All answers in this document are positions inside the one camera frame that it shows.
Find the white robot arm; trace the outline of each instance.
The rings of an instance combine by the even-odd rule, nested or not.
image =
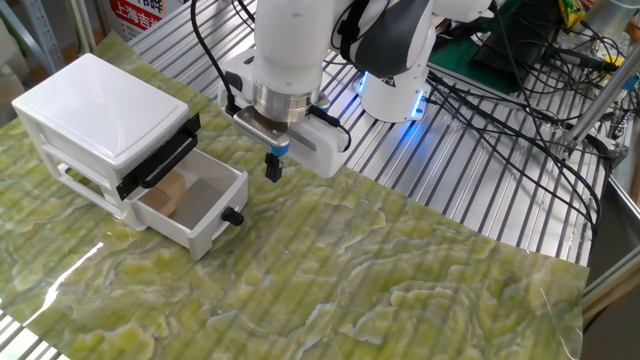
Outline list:
[[[365,72],[363,108],[385,121],[421,117],[433,12],[460,21],[480,16],[490,0],[258,0],[255,41],[222,64],[235,105],[236,129],[267,150],[267,176],[280,177],[279,157],[292,157],[322,177],[344,163],[348,131],[321,110],[327,49]]]

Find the open drawer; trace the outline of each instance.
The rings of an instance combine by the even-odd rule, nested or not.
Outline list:
[[[174,170],[184,176],[187,193],[176,203],[171,218],[138,201],[142,194],[127,201],[142,222],[186,247],[191,258],[199,260],[229,225],[229,213],[238,215],[246,204],[248,175],[195,149]]]

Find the wire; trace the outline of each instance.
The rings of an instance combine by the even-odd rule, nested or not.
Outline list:
[[[447,99],[447,97],[442,93],[442,91],[437,87],[434,86],[435,84],[431,83],[433,86],[433,89],[438,93],[438,95],[440,95],[440,97],[442,97],[444,99],[444,101],[446,103],[448,103],[449,105],[453,106],[453,104],[451,104],[449,102],[449,100]],[[538,182],[536,179],[532,178],[529,174],[527,174],[523,169],[520,169],[516,164],[514,164],[513,162],[511,162],[511,160],[509,160],[504,154],[502,154],[502,152],[500,152],[500,150],[497,149],[497,147],[491,143],[483,134],[483,130],[484,129],[480,129],[477,126],[473,125],[473,123],[471,122],[471,120],[469,120],[469,118],[467,118],[464,114],[462,114],[462,112],[454,107],[456,112],[458,113],[458,115],[460,117],[462,117],[462,119],[464,119],[464,123],[469,126],[472,130],[474,130],[478,136],[492,149],[492,151],[495,152],[495,154],[498,155],[498,157],[500,157],[507,165],[511,166],[516,172],[518,172],[520,175],[522,175],[525,179],[531,181],[533,184],[535,184],[536,186],[538,186],[540,189],[542,189],[543,191],[549,193],[551,196],[553,196],[554,198],[558,199],[558,201],[562,202],[563,204],[567,205],[570,209],[576,211],[576,213],[578,213],[579,215],[583,216],[585,219],[589,218],[589,215],[585,212],[583,212],[581,209],[577,208],[575,205],[571,204],[569,201],[567,201],[566,199],[560,197],[558,194],[556,194],[555,192],[553,192],[551,189],[547,188],[546,186],[542,185],[540,182]]]
[[[227,111],[237,112],[239,109],[237,109],[236,100],[235,100],[235,97],[233,96],[233,92],[231,91],[231,86],[229,85],[229,81],[227,80],[227,77],[224,75],[224,72],[222,71],[222,69],[220,68],[220,65],[218,65],[218,62],[216,61],[216,58],[211,53],[211,50],[207,46],[207,43],[202,38],[202,34],[200,34],[200,29],[198,28],[198,22],[196,21],[196,4],[197,4],[197,2],[198,2],[198,0],[192,0],[191,1],[191,26],[193,27],[193,32],[196,34],[196,38],[198,39],[198,43],[200,43],[200,46],[204,50],[205,54],[207,54],[207,57],[211,61],[211,64],[213,64],[213,67],[218,72],[218,76],[220,77],[220,80],[222,81],[222,84],[224,85],[225,89],[227,90]]]
[[[344,125],[340,124],[338,125],[338,128],[340,128],[340,130],[344,131],[345,134],[347,134],[347,137],[349,138],[347,140],[347,146],[344,147],[344,150],[342,150],[342,152],[347,152],[349,151],[349,148],[351,148],[351,132],[344,127]]]
[[[249,19],[251,19],[251,21],[253,21],[255,23],[256,22],[256,17],[253,16],[251,11],[249,11],[249,8],[247,7],[247,5],[244,4],[244,0],[236,0],[236,1],[238,1],[238,4],[240,4],[240,7],[242,8],[242,11],[244,11],[244,13],[247,14],[247,17]]]
[[[495,1],[492,1],[490,9],[492,9],[493,13],[495,14],[496,18],[498,19],[498,24],[500,25],[500,30],[502,31],[502,38],[504,40],[505,47],[506,47],[506,50],[507,50],[507,57],[509,58],[509,62],[511,63],[511,67],[513,68],[513,71],[515,71],[516,74],[517,74],[518,67],[516,65],[513,53],[511,52],[511,46],[509,44],[509,39],[507,38],[507,33],[505,31],[504,23],[502,21],[502,16],[500,15],[500,13],[498,11],[498,5],[496,4]],[[520,88],[524,90],[525,86],[522,83],[522,80],[520,79],[519,76],[516,76],[516,81],[518,82],[518,85],[520,86]],[[533,113],[533,106],[531,105],[531,101],[529,99],[529,96],[524,91],[523,91],[522,95],[524,97],[525,102],[527,103],[527,106],[529,107],[529,111],[531,113]],[[544,137],[542,135],[542,131],[540,130],[540,125],[538,124],[538,122],[536,121],[535,118],[532,118],[532,119],[533,119],[533,125],[534,125],[534,128],[535,128],[535,131],[536,131],[536,135],[538,136],[538,138],[542,142],[543,152],[545,154],[547,154],[551,158],[553,163],[558,168],[558,172],[560,173],[560,175],[565,179],[565,181],[567,181],[567,183],[570,185],[571,189],[575,192],[575,194],[578,195],[578,200],[580,200],[580,202],[582,202],[583,206],[586,209],[587,220],[591,224],[592,237],[595,238],[596,234],[597,234],[597,227],[598,227],[598,224],[600,222],[601,212],[602,212],[602,208],[601,208],[601,205],[600,205],[600,200],[598,198],[598,194],[593,189],[591,184],[589,184],[589,182],[580,173],[578,173],[577,171],[575,171],[575,169],[573,169],[570,166],[568,166],[564,161],[562,161],[561,159],[557,158],[556,155],[551,152],[551,150],[549,149],[549,147],[548,147],[547,143],[545,142],[545,139],[544,139]],[[580,192],[578,191],[578,189],[576,189],[576,187],[573,184],[573,182],[571,182],[569,180],[567,175],[564,173],[563,169],[567,169],[569,172],[571,172],[576,177],[576,179],[578,181],[580,181],[584,185],[585,189],[587,189],[587,191],[590,193],[591,198],[594,200],[594,203],[596,205],[596,219],[595,219],[595,221],[593,220],[593,217],[591,216],[591,213],[590,213],[590,210],[589,210],[590,209],[589,204],[587,203],[587,201],[584,198],[582,198],[582,196],[580,196]]]
[[[243,22],[245,25],[247,25],[247,27],[248,27],[249,29],[251,29],[251,31],[254,31],[254,30],[253,30],[253,27],[251,26],[251,24],[249,24],[249,22],[247,22],[247,20],[246,20],[244,17],[242,17],[242,15],[240,15],[240,11],[238,11],[238,8],[236,7],[236,3],[234,2],[234,0],[231,0],[231,6],[233,6],[233,10],[236,12],[236,15],[238,15],[238,17],[240,18],[240,20],[242,20],[242,22]]]
[[[320,119],[320,120],[322,120],[324,122],[326,122],[327,124],[329,124],[329,126],[332,126],[334,128],[338,128],[338,129],[342,130],[345,134],[347,134],[347,137],[349,139],[347,141],[347,146],[344,147],[342,152],[346,152],[347,150],[349,150],[349,148],[351,147],[351,132],[349,131],[349,129],[347,129],[346,127],[344,127],[340,123],[340,120],[338,118],[327,114],[324,110],[322,110],[321,108],[317,107],[316,105],[311,105],[309,107],[309,114],[317,117],[318,119]]]

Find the black knob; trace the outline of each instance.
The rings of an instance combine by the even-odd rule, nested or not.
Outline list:
[[[221,216],[222,221],[226,221],[233,226],[240,226],[244,222],[244,216],[239,212],[235,211],[232,207],[228,206],[222,212]]]

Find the green cutting mat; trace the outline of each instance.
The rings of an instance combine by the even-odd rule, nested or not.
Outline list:
[[[113,34],[96,54],[200,112],[199,149],[250,174],[245,224],[192,262],[47,173],[0,130],[0,308],[71,359],[575,359],[588,270],[498,243],[347,168],[264,152]]]

